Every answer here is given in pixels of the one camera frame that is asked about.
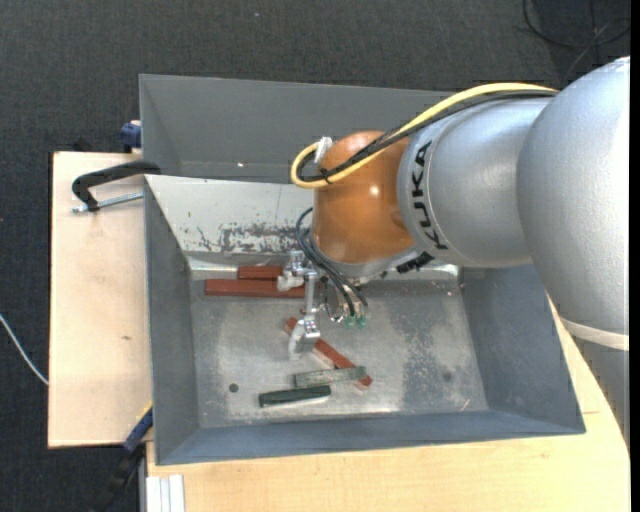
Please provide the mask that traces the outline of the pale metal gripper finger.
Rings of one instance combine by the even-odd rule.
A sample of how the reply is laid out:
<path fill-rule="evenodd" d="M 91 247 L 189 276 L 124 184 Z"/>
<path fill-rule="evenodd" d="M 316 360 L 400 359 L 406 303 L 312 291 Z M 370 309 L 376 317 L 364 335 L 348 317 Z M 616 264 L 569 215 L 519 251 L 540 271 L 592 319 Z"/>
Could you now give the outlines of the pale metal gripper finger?
<path fill-rule="evenodd" d="M 287 264 L 276 279 L 278 291 L 290 291 L 317 279 L 316 269 L 311 263 L 306 263 L 305 258 L 303 251 L 290 252 Z"/>
<path fill-rule="evenodd" d="M 288 355 L 291 360 L 299 359 L 304 352 L 312 350 L 320 338 L 314 316 L 304 316 L 302 319 L 290 318 L 287 321 L 289 334 Z"/>

